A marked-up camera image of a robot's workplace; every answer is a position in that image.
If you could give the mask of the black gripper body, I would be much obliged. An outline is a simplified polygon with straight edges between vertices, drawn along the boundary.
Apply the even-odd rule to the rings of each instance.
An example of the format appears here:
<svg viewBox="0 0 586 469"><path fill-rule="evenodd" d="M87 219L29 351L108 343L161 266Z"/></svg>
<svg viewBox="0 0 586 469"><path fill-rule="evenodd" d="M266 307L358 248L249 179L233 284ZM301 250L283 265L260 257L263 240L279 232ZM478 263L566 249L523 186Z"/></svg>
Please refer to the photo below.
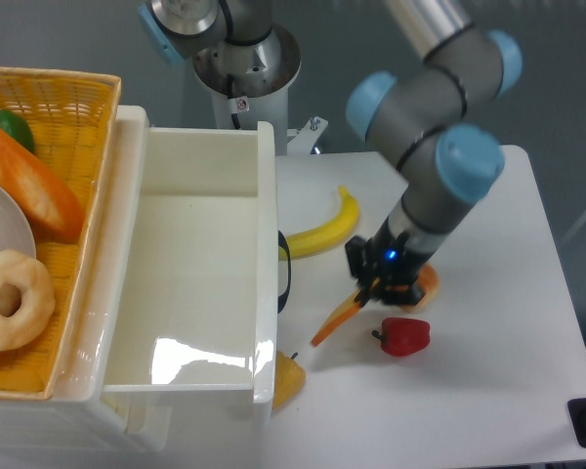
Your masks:
<svg viewBox="0 0 586 469"><path fill-rule="evenodd" d="M371 238L369 241L370 283L376 277L379 279L379 284L385 285L417 282L425 259L406 248L409 238L409 234L400 234L397 238L390 235L381 237L377 234Z"/></svg>

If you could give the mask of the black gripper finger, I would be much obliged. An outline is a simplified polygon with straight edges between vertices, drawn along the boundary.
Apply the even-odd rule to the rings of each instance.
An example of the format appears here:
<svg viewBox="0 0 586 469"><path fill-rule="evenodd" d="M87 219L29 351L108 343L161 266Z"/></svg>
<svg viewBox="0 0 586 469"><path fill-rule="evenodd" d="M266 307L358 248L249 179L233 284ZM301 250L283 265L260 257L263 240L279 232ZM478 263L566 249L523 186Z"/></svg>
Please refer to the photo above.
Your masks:
<svg viewBox="0 0 586 469"><path fill-rule="evenodd" d="M359 235L353 236L346 244L350 275L356 280L360 290L368 288L371 275L371 266L367 256L368 241Z"/></svg>
<svg viewBox="0 0 586 469"><path fill-rule="evenodd" d="M424 304L426 291L417 283L385 285L378 284L373 288L377 301L397 307L419 307Z"/></svg>

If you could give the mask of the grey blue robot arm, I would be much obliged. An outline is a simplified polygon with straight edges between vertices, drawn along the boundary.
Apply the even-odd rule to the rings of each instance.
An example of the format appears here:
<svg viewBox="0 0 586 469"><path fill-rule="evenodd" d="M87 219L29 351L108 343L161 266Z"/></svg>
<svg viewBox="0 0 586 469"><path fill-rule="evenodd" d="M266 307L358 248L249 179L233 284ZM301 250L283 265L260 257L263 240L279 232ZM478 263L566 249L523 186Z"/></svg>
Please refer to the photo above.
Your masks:
<svg viewBox="0 0 586 469"><path fill-rule="evenodd" d="M430 295L431 257L505 165L498 141L465 115L506 93L523 70L518 42L478 29L457 1L391 1L387 8L424 68L405 82L373 73L346 106L355 132L407 183L378 232L347 243L358 306L415 306Z"/></svg>

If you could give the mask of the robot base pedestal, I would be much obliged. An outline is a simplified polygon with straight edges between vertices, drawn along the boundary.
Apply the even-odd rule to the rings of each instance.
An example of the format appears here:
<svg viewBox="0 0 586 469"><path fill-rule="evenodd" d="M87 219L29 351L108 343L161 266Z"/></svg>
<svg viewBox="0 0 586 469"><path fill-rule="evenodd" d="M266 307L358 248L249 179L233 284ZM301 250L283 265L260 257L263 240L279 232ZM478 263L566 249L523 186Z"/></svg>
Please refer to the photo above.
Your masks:
<svg viewBox="0 0 586 469"><path fill-rule="evenodd" d="M142 27L168 64L191 61L210 93L216 127L273 128L277 155L288 146L289 88L301 68L294 36L272 18L270 1L145 1Z"/></svg>

